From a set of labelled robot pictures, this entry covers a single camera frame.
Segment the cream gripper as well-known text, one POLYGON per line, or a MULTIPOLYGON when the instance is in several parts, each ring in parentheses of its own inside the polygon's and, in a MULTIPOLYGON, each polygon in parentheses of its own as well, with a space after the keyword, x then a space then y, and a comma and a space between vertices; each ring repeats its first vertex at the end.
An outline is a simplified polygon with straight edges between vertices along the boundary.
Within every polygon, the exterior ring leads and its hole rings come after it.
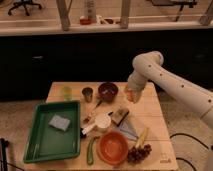
POLYGON ((124 93, 127 90, 132 91, 132 94, 133 94, 133 102, 132 103, 137 103, 141 98, 143 88, 141 86, 131 86, 131 85, 127 84, 125 89, 124 89, 124 93))

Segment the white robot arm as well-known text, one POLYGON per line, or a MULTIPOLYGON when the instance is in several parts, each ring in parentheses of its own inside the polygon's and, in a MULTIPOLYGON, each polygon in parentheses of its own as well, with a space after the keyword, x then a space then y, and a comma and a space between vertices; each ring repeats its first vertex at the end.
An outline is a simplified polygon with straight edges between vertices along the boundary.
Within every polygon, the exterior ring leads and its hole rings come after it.
POLYGON ((153 81, 171 97, 189 107, 213 130, 213 92, 179 77, 162 67, 164 57, 159 51, 137 55, 133 72, 124 89, 126 98, 133 103, 140 100, 148 80, 153 81))

